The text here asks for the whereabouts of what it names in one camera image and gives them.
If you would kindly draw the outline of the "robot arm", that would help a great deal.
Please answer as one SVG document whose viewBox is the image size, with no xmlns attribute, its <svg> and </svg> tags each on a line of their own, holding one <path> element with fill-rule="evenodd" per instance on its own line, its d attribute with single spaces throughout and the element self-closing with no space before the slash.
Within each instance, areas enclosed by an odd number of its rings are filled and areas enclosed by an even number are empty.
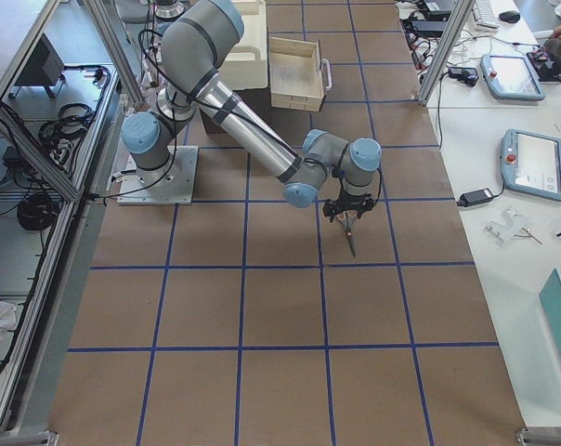
<svg viewBox="0 0 561 446">
<path fill-rule="evenodd" d="M 244 25 L 229 1 L 199 1 L 161 36 L 159 69 L 167 84 L 149 111 L 128 116 L 121 138 L 139 173 L 161 176 L 173 160 L 168 145 L 193 117 L 208 115 L 284 186 L 285 200 L 307 208 L 328 177 L 340 182 L 339 195 L 323 214 L 361 217 L 376 205 L 370 193 L 382 149 L 372 138 L 349 142 L 329 132 L 308 132 L 297 154 L 220 79 L 219 67 L 240 42 Z"/>
</svg>

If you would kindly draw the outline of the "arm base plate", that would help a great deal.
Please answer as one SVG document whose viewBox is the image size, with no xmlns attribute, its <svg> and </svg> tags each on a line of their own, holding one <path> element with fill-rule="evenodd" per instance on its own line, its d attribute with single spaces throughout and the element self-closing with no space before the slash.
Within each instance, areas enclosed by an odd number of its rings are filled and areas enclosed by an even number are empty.
<svg viewBox="0 0 561 446">
<path fill-rule="evenodd" d="M 192 202 L 199 148 L 169 146 L 167 163 L 154 171 L 138 169 L 132 155 L 123 176 L 117 202 L 124 205 L 189 205 Z"/>
</svg>

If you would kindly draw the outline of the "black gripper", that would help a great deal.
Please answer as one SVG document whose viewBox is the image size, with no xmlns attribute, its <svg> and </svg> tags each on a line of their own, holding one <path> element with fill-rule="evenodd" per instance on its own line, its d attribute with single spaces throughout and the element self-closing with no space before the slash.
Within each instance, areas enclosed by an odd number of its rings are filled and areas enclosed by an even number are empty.
<svg viewBox="0 0 561 446">
<path fill-rule="evenodd" d="M 342 198 L 341 200 L 328 199 L 322 206 L 323 215 L 329 218 L 330 222 L 347 212 L 354 211 L 356 218 L 361 218 L 363 214 L 370 212 L 374 208 L 374 198 L 370 194 L 357 197 L 355 200 Z"/>
</svg>

